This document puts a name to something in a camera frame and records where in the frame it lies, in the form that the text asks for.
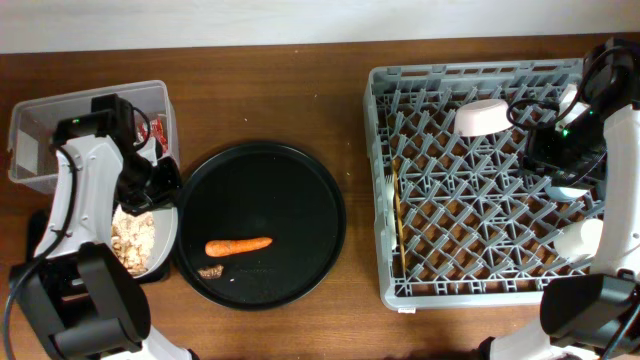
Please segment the black rectangular tray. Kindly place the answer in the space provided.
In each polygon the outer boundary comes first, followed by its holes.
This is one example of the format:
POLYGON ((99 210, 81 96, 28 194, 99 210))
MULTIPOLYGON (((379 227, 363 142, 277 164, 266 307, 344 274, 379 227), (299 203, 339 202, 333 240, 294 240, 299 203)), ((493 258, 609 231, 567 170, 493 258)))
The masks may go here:
MULTIPOLYGON (((36 247, 47 228, 50 209, 35 211, 27 225, 27 261, 34 257, 36 247)), ((178 214, 175 207, 152 212, 155 221, 155 242, 148 261, 148 271, 135 279, 139 284, 148 284, 166 280, 170 274, 171 252, 176 239, 178 214)))

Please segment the rice and nut scraps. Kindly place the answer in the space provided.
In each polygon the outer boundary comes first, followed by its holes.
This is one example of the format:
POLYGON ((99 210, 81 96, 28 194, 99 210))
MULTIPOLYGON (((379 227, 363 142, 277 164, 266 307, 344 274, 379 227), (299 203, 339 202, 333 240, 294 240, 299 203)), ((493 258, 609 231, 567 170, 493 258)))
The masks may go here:
POLYGON ((132 276, 145 273, 155 242, 152 214, 133 216, 118 207, 111 229, 111 247, 118 260, 132 276))

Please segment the brown food scrap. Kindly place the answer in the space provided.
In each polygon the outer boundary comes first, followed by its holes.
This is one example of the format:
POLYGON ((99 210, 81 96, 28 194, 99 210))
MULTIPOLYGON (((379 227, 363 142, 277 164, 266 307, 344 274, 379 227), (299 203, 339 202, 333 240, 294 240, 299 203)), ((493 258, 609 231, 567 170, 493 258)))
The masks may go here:
POLYGON ((197 270, 198 275, 204 280, 219 279, 222 276, 223 272, 224 266, 220 264, 202 267, 197 270))

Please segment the white plastic fork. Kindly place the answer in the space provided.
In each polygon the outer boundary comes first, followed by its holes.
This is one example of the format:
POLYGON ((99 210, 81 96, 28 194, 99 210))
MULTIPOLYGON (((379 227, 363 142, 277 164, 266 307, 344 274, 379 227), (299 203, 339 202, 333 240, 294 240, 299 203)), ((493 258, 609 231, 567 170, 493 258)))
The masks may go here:
POLYGON ((387 203, 386 223, 388 225, 390 249, 394 250, 398 246, 398 242, 397 242, 395 212, 394 212, 395 189, 394 189, 394 178, 392 175, 385 176, 385 193, 386 193, 386 203, 387 203))

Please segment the white cup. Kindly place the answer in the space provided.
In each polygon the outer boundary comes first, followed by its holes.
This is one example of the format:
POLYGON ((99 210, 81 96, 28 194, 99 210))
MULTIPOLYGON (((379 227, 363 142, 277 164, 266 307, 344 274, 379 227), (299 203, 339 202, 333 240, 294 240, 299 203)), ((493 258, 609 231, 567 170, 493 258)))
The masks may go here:
POLYGON ((585 219, 563 227, 554 238, 557 254, 569 262, 578 262, 595 256, 603 230, 603 221, 585 219))

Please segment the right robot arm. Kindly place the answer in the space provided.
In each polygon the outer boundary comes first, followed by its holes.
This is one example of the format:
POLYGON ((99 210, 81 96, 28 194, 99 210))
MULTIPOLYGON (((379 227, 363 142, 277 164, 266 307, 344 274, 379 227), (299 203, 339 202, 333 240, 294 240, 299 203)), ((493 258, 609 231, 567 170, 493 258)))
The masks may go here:
POLYGON ((483 359, 615 359, 639 353, 639 46, 611 38, 584 59, 580 84, 559 102, 546 124, 507 120, 527 131, 523 166, 543 166, 554 185, 605 184, 602 221, 562 229, 559 255, 590 260, 590 272, 545 288, 540 315, 515 333, 488 338, 483 359))

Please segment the blue cup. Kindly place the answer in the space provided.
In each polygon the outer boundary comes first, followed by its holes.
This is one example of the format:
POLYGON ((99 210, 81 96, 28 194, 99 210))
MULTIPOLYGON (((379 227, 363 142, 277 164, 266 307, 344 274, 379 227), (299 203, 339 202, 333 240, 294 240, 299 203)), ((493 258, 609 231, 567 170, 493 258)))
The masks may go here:
POLYGON ((551 184, 547 184, 544 191, 550 199, 558 202, 572 202, 588 193, 586 189, 559 187, 551 184))

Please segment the orange carrot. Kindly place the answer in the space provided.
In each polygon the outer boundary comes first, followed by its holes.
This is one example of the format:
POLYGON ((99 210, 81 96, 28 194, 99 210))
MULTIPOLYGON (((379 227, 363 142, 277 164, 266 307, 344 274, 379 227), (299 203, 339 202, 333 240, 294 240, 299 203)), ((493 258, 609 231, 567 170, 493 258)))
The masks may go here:
POLYGON ((214 258, 257 251, 272 244, 268 237, 245 240, 212 240, 205 245, 205 253, 214 258))

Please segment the red sauce packet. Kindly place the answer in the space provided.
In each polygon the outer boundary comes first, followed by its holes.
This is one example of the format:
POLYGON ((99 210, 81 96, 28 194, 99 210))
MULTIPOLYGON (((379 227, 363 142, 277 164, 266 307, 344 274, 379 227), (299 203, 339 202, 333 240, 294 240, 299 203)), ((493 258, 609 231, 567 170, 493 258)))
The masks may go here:
MULTIPOLYGON (((168 139, 165 134, 165 127, 161 117, 157 117, 150 121, 151 136, 161 145, 162 154, 165 155, 168 152, 168 139)), ((148 127, 144 121, 137 125, 137 142, 141 143, 145 140, 148 133, 148 127)))

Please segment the clear plastic waste bin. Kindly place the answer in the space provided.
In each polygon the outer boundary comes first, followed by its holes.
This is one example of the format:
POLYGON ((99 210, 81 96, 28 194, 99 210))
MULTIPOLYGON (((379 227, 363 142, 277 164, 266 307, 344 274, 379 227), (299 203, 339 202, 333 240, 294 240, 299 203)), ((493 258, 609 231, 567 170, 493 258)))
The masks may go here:
POLYGON ((166 84, 160 80, 150 80, 45 97, 15 105, 8 132, 7 150, 12 153, 9 179, 46 195, 54 193, 57 160, 49 150, 49 142, 57 123, 88 113, 92 98, 113 93, 144 111, 149 118, 159 117, 162 120, 164 136, 168 141, 163 155, 179 161, 175 111, 166 84))

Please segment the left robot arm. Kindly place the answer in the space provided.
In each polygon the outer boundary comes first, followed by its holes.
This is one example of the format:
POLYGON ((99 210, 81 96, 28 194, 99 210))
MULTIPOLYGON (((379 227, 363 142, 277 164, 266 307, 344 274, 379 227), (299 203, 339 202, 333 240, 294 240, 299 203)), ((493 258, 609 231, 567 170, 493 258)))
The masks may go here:
POLYGON ((140 155, 139 109, 116 94, 60 121, 49 222, 33 258, 10 272, 5 307, 19 305, 52 359, 193 359, 151 324, 146 295, 111 248, 117 206, 133 216, 166 209, 182 186, 176 162, 140 155))

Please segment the round black serving tray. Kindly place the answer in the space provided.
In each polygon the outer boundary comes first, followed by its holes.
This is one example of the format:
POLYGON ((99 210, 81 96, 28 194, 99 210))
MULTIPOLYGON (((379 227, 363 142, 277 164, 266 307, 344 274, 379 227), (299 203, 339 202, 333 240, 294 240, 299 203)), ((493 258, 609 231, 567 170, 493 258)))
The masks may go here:
POLYGON ((284 144, 252 142, 204 161, 178 201, 173 257, 187 283, 219 305, 245 311, 276 308, 312 291, 339 258, 346 209, 330 172, 284 144), (266 248, 210 257, 212 240, 268 237, 266 248), (223 265, 219 279, 197 270, 223 265))

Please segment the pink bowl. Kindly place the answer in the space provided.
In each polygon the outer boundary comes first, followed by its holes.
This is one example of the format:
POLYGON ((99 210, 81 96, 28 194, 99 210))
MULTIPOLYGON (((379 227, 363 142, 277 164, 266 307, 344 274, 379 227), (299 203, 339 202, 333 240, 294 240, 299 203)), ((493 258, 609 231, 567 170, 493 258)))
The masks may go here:
POLYGON ((477 137, 504 131, 512 126, 507 109, 508 104, 502 99, 465 104, 456 110, 454 132, 461 137, 477 137))

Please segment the grey plate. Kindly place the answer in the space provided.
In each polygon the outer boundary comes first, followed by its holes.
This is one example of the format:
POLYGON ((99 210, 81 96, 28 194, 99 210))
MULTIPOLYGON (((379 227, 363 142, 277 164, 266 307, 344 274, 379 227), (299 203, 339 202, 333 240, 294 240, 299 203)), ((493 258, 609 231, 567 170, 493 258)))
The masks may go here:
POLYGON ((176 207, 134 216, 121 206, 114 212, 110 248, 136 279, 151 275, 168 259, 178 226, 176 207))

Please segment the wooden chopstick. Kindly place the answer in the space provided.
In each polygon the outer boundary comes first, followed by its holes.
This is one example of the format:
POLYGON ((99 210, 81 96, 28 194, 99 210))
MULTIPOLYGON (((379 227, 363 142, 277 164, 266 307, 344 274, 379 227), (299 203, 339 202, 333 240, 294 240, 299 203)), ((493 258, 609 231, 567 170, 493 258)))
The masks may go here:
POLYGON ((399 254, 401 260, 401 269, 402 275, 404 276, 406 273, 406 257, 405 257, 405 247, 404 247, 404 229, 402 222, 402 214, 401 214, 401 201, 400 201, 400 185, 399 185, 399 160, 395 159, 392 161, 392 171, 393 171, 393 180, 394 180, 394 202, 395 202, 395 214, 396 214, 396 225, 397 225, 397 235, 399 242, 399 254))

